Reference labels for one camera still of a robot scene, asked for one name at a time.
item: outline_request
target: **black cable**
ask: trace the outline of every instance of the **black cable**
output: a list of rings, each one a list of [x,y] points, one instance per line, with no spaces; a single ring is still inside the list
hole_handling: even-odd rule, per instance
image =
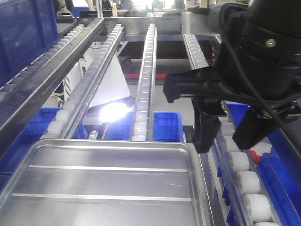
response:
[[[300,140],[287,128],[287,126],[282,122],[282,120],[279,118],[279,116],[273,111],[273,109],[264,101],[264,99],[261,97],[261,95],[258,93],[258,91],[255,89],[253,84],[249,81],[248,77],[246,76],[244,69],[242,68],[240,61],[230,44],[229,40],[227,39],[226,35],[223,34],[222,41],[225,44],[225,47],[228,49],[229,53],[233,57],[235,66],[238,70],[238,74],[241,77],[241,79],[244,81],[245,85],[249,88],[253,96],[258,99],[260,104],[263,108],[267,110],[267,112],[270,114],[272,119],[276,121],[276,123],[279,125],[279,127],[284,132],[284,135],[288,140],[292,140],[295,145],[298,146],[298,148],[301,148],[301,142]],[[298,155],[298,157],[301,159],[301,153],[294,149],[294,152]]]

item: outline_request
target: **stainless steel tray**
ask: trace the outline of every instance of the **stainless steel tray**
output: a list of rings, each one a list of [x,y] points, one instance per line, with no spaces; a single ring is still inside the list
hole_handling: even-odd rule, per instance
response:
[[[181,143],[41,140],[0,196],[1,226],[199,226]]]

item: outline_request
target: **metal bar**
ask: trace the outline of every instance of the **metal bar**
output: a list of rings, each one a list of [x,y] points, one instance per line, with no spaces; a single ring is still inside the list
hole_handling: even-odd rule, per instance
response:
[[[185,44],[191,69],[194,70],[198,68],[207,67],[208,63],[199,46],[196,36],[193,34],[184,34],[184,33],[182,36],[183,36],[183,41]],[[208,154],[203,153],[203,154],[199,154],[198,156],[202,167],[203,178],[206,184],[206,188],[204,189],[205,191],[203,192],[206,193],[208,199],[206,205],[209,211],[210,225],[213,226],[225,225],[224,219],[223,217],[221,217],[222,209],[216,191]]]
[[[193,34],[183,34],[183,40],[192,69],[208,67],[205,56],[198,44],[198,40]]]
[[[152,141],[153,140],[153,124],[154,124],[154,100],[153,94],[155,89],[155,78],[156,78],[156,52],[157,52],[157,27],[155,24],[150,24],[145,42],[144,42],[144,50],[142,57],[142,64],[140,69],[140,76],[138,81],[138,89],[135,100],[134,112],[133,112],[133,123],[131,127],[130,137],[132,140],[136,140],[136,136],[140,136],[142,138],[141,141]],[[138,104],[142,103],[147,105],[145,109],[138,109]],[[147,114],[147,121],[137,121],[136,114],[140,113],[140,111],[145,112]],[[135,131],[135,126],[138,125],[143,128],[146,123],[146,133],[144,133],[143,129],[138,132]]]
[[[95,73],[96,76],[92,78],[92,81],[87,88],[88,91],[84,94],[82,100],[79,102],[77,108],[74,110],[74,114],[69,120],[66,128],[62,132],[60,138],[69,139],[72,138],[73,134],[75,133],[78,124],[82,121],[84,114],[87,112],[90,103],[93,100],[93,97],[97,92],[97,89],[103,79],[103,76],[110,65],[110,62],[121,40],[122,34],[123,34],[123,27],[120,29],[120,32],[115,37],[113,44],[111,45],[108,52],[104,56],[103,61],[101,62],[98,70]]]
[[[227,185],[228,194],[231,202],[231,206],[236,210],[236,219],[241,226],[249,226],[252,225],[252,219],[248,214],[246,209],[246,205],[244,203],[244,195],[240,186],[236,180],[236,176],[234,170],[230,166],[227,152],[223,149],[221,145],[221,134],[217,136],[217,139],[214,141],[214,148],[216,149],[220,162],[221,167],[223,169],[223,174],[227,178],[224,183]]]
[[[0,106],[0,156],[19,136],[103,29],[103,19],[93,20]]]
[[[154,135],[154,111],[155,111],[155,85],[156,85],[156,55],[157,55],[157,29],[154,30],[154,40],[153,40],[153,52],[152,52],[152,71],[151,71],[151,81],[150,81],[150,103],[149,103],[149,119],[147,122],[147,141],[153,141]]]

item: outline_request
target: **led light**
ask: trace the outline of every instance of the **led light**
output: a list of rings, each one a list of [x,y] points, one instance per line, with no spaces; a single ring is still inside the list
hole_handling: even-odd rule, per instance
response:
[[[128,110],[128,107],[124,103],[114,102],[103,107],[99,113],[99,117],[103,122],[111,122],[124,117]]]

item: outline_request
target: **black bracket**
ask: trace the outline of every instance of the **black bracket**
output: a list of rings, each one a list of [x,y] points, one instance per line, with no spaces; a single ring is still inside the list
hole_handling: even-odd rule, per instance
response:
[[[192,97],[195,114],[194,146],[198,153],[208,152],[220,128],[218,116],[225,113],[221,100],[245,103],[254,109],[261,109],[260,102],[239,89],[227,85],[217,69],[206,67],[186,73],[168,74],[163,88],[169,103],[180,97]],[[296,120],[301,109],[292,104],[301,97],[301,85],[293,82],[285,96],[278,100],[265,100],[268,105],[279,110],[284,122]],[[234,139],[241,149],[255,145],[268,133],[277,128],[273,119],[259,113],[248,112],[238,126]]]

